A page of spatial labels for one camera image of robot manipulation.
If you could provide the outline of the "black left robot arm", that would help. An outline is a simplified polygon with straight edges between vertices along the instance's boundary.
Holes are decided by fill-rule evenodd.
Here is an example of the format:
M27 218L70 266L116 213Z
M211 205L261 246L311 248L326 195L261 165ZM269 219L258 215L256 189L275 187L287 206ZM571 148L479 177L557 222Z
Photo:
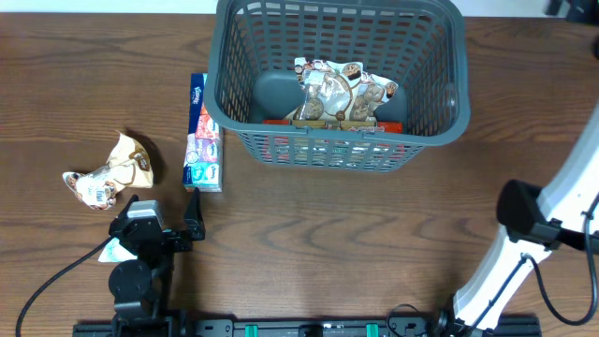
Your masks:
M162 319L174 255L192 251L194 242L205 239L199 195L199 190L193 191L183 215L182 230L164 229L158 202L141 201L136 195L110 223L110 236L135 256L119 263L110 274L109 290L119 319L130 325Z

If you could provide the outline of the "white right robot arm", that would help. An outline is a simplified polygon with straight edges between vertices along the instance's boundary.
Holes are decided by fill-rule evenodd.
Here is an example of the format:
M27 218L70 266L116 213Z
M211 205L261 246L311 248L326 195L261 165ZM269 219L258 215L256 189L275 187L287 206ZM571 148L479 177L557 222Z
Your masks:
M545 285L538 287L548 310L563 324L589 323L598 309L598 114L592 113L572 152L545 187L508 181L498 199L497 235L467 284L440 311L434 336L495 336L504 307L530 273L561 245L586 256L591 302L579 319L561 315Z

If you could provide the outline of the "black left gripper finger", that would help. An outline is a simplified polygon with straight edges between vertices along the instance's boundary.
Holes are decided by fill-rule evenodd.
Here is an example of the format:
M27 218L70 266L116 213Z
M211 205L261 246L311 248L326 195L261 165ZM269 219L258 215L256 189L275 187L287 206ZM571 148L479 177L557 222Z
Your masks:
M110 236L121 236L123 230L125 229L125 227L127 226L127 224L129 223L128 220L128 211L131 207L131 205L134 202L139 201L139 196L138 195L133 195L126 203L125 207L118 213L118 215L111 221L110 223L110 228L109 228L109 235Z
M191 195L183 215L183 221L192 241L202 241L205 239L205 225L200 207L200 191L197 187Z

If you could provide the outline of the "red spaghetti packet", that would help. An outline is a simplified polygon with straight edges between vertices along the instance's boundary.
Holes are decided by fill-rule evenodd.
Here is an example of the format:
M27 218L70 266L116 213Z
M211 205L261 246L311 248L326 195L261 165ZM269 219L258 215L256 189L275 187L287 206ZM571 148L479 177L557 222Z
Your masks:
M366 121L304 121L304 120L265 120L265 125L293 125L296 128L327 129L350 132L364 132L374 134L384 132L401 134L403 124L397 122L376 122L369 117ZM310 146L310 140L299 138L291 145L289 137L275 136L263 137L259 143L262 146L261 156L272 163L295 162L297 165L307 165L310 161L309 153L312 153L312 163L320 167L347 167L357 168L363 156L367 153L370 145L366 142L357 142L350 146L348 141L335 140L334 146L329 150L330 141L327 139L315 139Z

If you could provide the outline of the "cookie bag with clear window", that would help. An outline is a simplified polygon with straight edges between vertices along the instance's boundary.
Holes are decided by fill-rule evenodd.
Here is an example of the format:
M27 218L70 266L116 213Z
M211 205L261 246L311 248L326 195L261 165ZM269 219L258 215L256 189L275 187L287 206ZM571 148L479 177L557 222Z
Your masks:
M375 122L375 111L386 104L398 91L399 85L392 80L364 72L349 113L349 120Z

